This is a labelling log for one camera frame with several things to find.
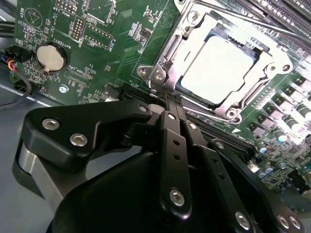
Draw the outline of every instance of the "silver bolt head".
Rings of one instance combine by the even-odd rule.
[[[220,142],[216,142],[216,145],[217,145],[220,149],[224,149],[223,144],[221,144]]]
[[[185,204],[184,195],[176,189],[170,191],[170,199],[176,206],[183,206]]]
[[[199,23],[199,19],[200,19],[200,15],[197,11],[191,11],[189,12],[188,14],[188,22],[191,24],[191,25],[196,25]]]
[[[195,124],[190,123],[189,125],[190,125],[190,127],[191,127],[193,130],[196,130],[196,129],[197,129],[196,126],[195,126]]]
[[[290,225],[288,224],[288,222],[286,221],[286,219],[285,219],[283,216],[278,215],[278,216],[277,216],[277,219],[278,219],[278,221],[281,223],[281,225],[282,225],[284,228],[289,229]]]
[[[60,127],[60,124],[55,119],[47,118],[42,121],[42,126],[46,130],[57,130]]]
[[[235,218],[237,220],[237,222],[239,223],[239,225],[245,229],[245,230],[249,230],[250,229],[250,223],[247,220],[247,218],[244,216],[244,214],[242,214],[241,212],[236,212],[235,213]]]
[[[300,229],[301,228],[301,225],[300,223],[292,216],[290,216],[290,221],[292,222],[292,224],[297,228],[297,229]]]
[[[157,74],[155,78],[157,80],[162,80],[163,79],[163,75],[162,74]]]
[[[172,119],[172,120],[176,119],[176,117],[174,115],[172,115],[172,114],[169,114],[169,118]]]
[[[65,93],[67,93],[67,92],[69,92],[69,88],[66,86],[66,85],[60,85],[60,87],[59,87],[59,91],[60,91],[60,93],[63,93],[63,94],[65,94]]]
[[[84,147],[87,144],[87,138],[80,133],[74,133],[70,136],[70,142],[76,147]]]

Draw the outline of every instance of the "cable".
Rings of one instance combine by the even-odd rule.
[[[11,71],[16,71],[16,67],[13,64],[14,60],[8,62],[8,67]]]
[[[0,28],[1,29],[11,29],[13,31],[15,28],[15,23],[14,22],[0,21]]]
[[[12,30],[0,30],[0,37],[2,38],[13,38],[14,31]]]
[[[305,36],[302,36],[302,35],[290,32],[290,31],[282,29],[280,27],[276,27],[276,26],[272,26],[272,25],[267,24],[267,23],[263,23],[261,21],[255,20],[253,18],[241,15],[239,13],[235,13],[235,12],[230,11],[228,9],[225,9],[225,8],[222,8],[222,7],[219,7],[219,6],[215,6],[215,5],[207,3],[207,2],[203,2],[201,0],[196,0],[193,3],[194,4],[199,4],[199,5],[202,5],[202,6],[206,6],[208,8],[211,8],[211,9],[216,10],[216,11],[220,11],[220,12],[225,13],[227,15],[230,15],[230,16],[233,16],[233,17],[236,17],[236,18],[240,18],[240,19],[243,19],[243,20],[245,20],[247,22],[250,22],[250,23],[253,23],[253,24],[265,27],[265,28],[270,29],[270,30],[274,30],[274,31],[276,31],[278,33],[281,33],[281,34],[284,34],[284,35],[287,35],[287,36],[290,36],[290,37],[293,37],[293,38],[296,38],[298,40],[301,40],[303,42],[308,43],[308,46],[311,46],[311,41],[308,38],[306,38]]]
[[[18,100],[14,101],[14,102],[12,102],[12,103],[7,103],[7,104],[4,104],[4,105],[0,105],[0,110],[5,109],[5,108],[11,108],[11,107],[14,107],[14,106],[16,106],[16,105],[22,103],[22,102],[23,102],[24,100],[26,100],[27,97],[29,97],[30,94],[31,94],[32,87],[31,87],[31,83],[29,82],[29,80],[27,79],[27,77],[26,77],[24,74],[22,74],[22,73],[20,73],[19,71],[17,71],[17,70],[15,70],[14,73],[17,74],[18,77],[19,77],[21,80],[23,80],[23,82],[26,84],[26,92],[25,92],[24,95],[23,95],[21,98],[19,98]]]
[[[16,8],[8,3],[6,0],[0,0],[0,9],[8,15],[15,17]]]

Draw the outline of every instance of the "mounting hole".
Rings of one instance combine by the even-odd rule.
[[[179,156],[178,154],[174,154],[173,157],[174,157],[174,159],[176,159],[176,160],[180,160],[180,156]]]
[[[174,140],[173,142],[174,142],[174,144],[177,145],[177,146],[180,145],[180,143],[179,143],[177,140]]]
[[[290,68],[291,68],[290,65],[285,65],[285,66],[283,66],[283,69],[282,69],[282,70],[283,70],[284,72],[286,72],[286,71],[289,71]]]
[[[223,181],[225,180],[225,176],[222,173],[219,173],[219,178],[222,179]]]

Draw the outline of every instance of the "capacitor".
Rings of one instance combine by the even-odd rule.
[[[262,166],[262,169],[264,170],[266,174],[270,174],[271,172],[273,172],[273,168],[271,167],[270,163],[264,164]]]
[[[291,182],[290,179],[286,179],[286,180],[284,181],[284,183],[285,183],[286,187],[288,187],[288,188],[292,186],[292,182]]]
[[[265,154],[268,152],[266,145],[263,142],[257,143],[257,147],[260,153]]]
[[[287,135],[282,130],[276,130],[274,132],[274,137],[276,137],[280,143],[287,141]]]
[[[256,172],[256,174],[258,175],[259,178],[265,178],[267,176],[267,174],[264,172],[264,170],[262,168],[259,168],[259,170]]]
[[[300,124],[293,118],[290,118],[288,119],[286,122],[285,122],[290,128],[292,131],[294,132],[298,132],[300,129],[301,129],[301,126]]]
[[[286,185],[285,183],[280,183],[280,185],[278,186],[280,188],[281,191],[285,191],[286,190]]]
[[[306,120],[311,120],[311,110],[308,107],[302,107],[298,111]]]

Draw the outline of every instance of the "black connector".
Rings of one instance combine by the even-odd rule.
[[[27,62],[33,57],[33,52],[27,49],[21,48],[17,45],[9,47],[4,50],[6,57],[13,59],[15,62]]]

